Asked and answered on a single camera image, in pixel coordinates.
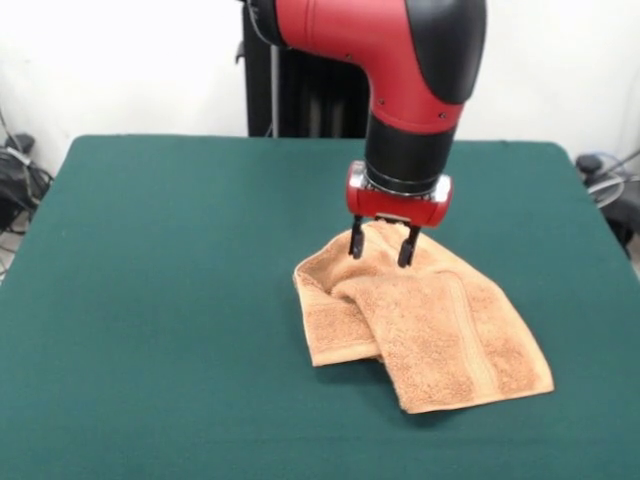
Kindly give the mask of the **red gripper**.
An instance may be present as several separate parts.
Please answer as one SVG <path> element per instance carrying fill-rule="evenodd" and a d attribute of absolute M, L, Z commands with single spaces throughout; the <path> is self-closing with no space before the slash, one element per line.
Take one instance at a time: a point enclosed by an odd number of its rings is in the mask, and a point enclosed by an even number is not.
<path fill-rule="evenodd" d="M 421 228 L 437 227 L 447 214 L 452 197 L 451 180 L 439 180 L 435 190 L 424 196 L 395 195 L 348 182 L 347 207 L 354 215 L 348 254 L 354 259 L 362 256 L 363 219 L 389 220 L 410 225 L 409 234 L 401 244 L 397 259 L 400 268 L 410 267 Z"/>

